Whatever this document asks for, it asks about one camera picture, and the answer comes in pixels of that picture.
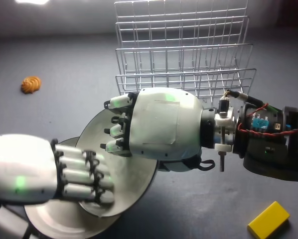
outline metal dish rack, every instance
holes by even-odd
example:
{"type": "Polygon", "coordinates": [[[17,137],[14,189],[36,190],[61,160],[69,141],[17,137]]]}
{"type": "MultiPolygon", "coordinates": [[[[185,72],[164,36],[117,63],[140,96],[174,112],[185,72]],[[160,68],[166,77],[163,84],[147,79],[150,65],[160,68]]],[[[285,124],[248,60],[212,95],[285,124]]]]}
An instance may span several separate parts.
{"type": "Polygon", "coordinates": [[[115,3],[120,94],[148,87],[186,90],[212,105],[227,89],[248,93],[248,0],[115,3]]]}

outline gray table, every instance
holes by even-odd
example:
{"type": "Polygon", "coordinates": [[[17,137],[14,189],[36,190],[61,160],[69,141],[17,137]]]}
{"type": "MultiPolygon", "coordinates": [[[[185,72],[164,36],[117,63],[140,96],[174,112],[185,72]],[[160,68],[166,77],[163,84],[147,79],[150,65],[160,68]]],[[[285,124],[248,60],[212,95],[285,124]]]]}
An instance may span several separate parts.
{"type": "MultiPolygon", "coordinates": [[[[249,66],[258,69],[251,94],[278,108],[298,107],[298,29],[250,30],[249,66]]],[[[64,140],[80,135],[118,94],[114,35],[0,41],[0,133],[64,140]],[[24,77],[42,88],[23,95],[24,77]]],[[[204,159],[218,156],[212,150],[204,159]]],[[[156,176],[145,196],[99,238],[252,238],[246,225],[273,201],[290,213],[280,238],[298,239],[298,182],[244,169],[236,155],[225,172],[193,170],[156,176]]]]}

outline white plate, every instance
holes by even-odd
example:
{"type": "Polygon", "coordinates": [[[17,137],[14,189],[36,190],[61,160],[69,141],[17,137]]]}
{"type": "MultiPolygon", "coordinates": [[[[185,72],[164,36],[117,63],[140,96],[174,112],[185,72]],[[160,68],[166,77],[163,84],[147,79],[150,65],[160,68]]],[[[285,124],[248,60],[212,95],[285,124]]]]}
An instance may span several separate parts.
{"type": "Polygon", "coordinates": [[[114,182],[114,204],[109,208],[101,208],[92,203],[80,203],[89,213],[99,217],[119,215],[137,202],[153,181],[158,166],[153,159],[120,157],[100,148],[101,143],[113,140],[104,133],[105,128],[114,126],[111,123],[113,116],[116,114],[109,110],[101,111],[86,126],[76,145],[80,149],[102,154],[109,166],[114,182]]]}
{"type": "MultiPolygon", "coordinates": [[[[75,146],[78,138],[61,144],[75,146]]],[[[98,218],[87,213],[78,203],[51,200],[42,205],[25,206],[30,222],[41,233],[55,239],[85,239],[110,227],[118,216],[98,218]]]]}

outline red wire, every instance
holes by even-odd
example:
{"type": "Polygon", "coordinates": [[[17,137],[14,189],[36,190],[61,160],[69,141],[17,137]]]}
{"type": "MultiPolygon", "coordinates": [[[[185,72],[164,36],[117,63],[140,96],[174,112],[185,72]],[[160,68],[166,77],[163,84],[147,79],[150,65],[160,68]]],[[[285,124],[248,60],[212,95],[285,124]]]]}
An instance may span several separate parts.
{"type": "MultiPolygon", "coordinates": [[[[252,116],[255,112],[258,112],[260,110],[263,110],[268,105],[269,105],[269,103],[266,103],[265,105],[263,105],[262,107],[258,108],[254,112],[248,114],[247,117],[252,116]]],[[[243,133],[253,133],[253,134],[257,135],[257,136],[261,136],[261,135],[264,135],[264,136],[281,136],[281,135],[290,135],[290,134],[293,134],[293,133],[298,132],[298,128],[297,128],[297,129],[292,129],[290,131],[283,131],[283,132],[280,132],[280,133],[261,133],[261,132],[256,132],[256,131],[253,131],[253,130],[241,129],[241,126],[242,126],[242,123],[239,124],[238,131],[243,132],[243,133]]]]}

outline yellow block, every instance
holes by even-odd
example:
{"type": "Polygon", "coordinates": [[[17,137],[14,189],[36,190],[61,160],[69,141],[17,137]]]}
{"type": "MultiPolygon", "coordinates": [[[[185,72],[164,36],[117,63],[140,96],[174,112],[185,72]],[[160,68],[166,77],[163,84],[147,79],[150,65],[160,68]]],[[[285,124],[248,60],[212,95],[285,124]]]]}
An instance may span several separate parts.
{"type": "Polygon", "coordinates": [[[248,224],[248,229],[257,239],[265,239],[290,217],[278,203],[273,202],[248,224]]]}

